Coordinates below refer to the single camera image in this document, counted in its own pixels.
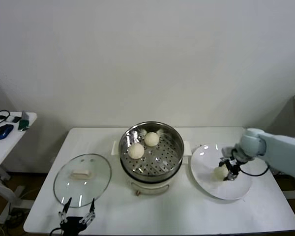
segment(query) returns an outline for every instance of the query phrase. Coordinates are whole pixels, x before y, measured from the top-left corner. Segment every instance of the computer mouse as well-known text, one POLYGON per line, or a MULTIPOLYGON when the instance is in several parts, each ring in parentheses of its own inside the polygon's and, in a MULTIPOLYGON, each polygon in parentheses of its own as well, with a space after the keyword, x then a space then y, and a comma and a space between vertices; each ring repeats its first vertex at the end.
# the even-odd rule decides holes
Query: computer mouse
POLYGON ((9 133, 13 130, 14 126, 12 124, 5 124, 0 127, 0 140, 5 139, 9 133))

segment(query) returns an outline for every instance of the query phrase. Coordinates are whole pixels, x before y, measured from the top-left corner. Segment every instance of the white table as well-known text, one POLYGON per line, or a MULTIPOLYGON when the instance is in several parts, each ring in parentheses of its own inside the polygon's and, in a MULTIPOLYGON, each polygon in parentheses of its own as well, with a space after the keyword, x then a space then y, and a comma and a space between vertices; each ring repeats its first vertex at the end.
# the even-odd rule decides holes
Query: white table
MULTIPOLYGON (((30 233, 49 233, 59 227, 63 206, 53 193, 59 169, 84 153, 105 156, 112 166, 112 180, 95 203, 95 220, 82 235, 214 235, 295 230, 295 215, 272 174, 253 178, 248 194, 237 201, 212 197, 199 187, 188 165, 182 165, 174 185, 162 195, 135 196, 126 184, 116 156, 114 140, 126 128, 74 128, 70 130, 24 224, 30 233)), ((191 148, 207 143, 236 143, 241 127, 177 128, 191 148)), ((261 160, 250 163, 252 173, 266 168, 261 160)), ((84 216, 89 205, 70 208, 68 215, 84 216)))
MULTIPOLYGON (((32 125, 34 121, 37 119, 36 113, 27 113, 29 116, 29 125, 32 125)), ((12 116, 18 116, 20 117, 22 115, 22 112, 11 112, 12 116)), ((5 160, 5 158, 8 156, 8 154, 11 152, 11 150, 15 147, 15 145, 18 143, 18 141, 22 138, 22 136, 27 131, 19 131, 19 123, 10 123, 10 122, 2 122, 0 124, 0 127, 5 124, 12 124, 14 125, 13 130, 11 133, 3 140, 0 140, 0 165, 5 160)), ((0 166, 0 177, 1 180, 10 179, 9 174, 4 170, 3 166, 0 166)), ((14 207, 20 207, 20 208, 30 208, 32 203, 30 201, 21 201, 18 197, 22 193, 24 189, 24 186, 19 186, 15 192, 10 190, 9 188, 5 187, 0 182, 0 195, 6 198, 9 202, 12 203, 11 208, 14 207)), ((0 224, 3 224, 6 221, 6 218, 8 216, 8 205, 3 210, 1 216, 0 216, 0 224)))

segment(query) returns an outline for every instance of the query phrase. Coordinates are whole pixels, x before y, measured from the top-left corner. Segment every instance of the white wall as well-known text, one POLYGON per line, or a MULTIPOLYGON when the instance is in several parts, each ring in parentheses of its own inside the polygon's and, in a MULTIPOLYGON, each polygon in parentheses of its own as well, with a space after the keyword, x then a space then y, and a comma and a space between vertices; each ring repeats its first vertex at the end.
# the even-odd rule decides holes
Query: white wall
POLYGON ((294 94, 295 0, 0 0, 0 108, 38 113, 11 171, 71 127, 267 128, 294 94))

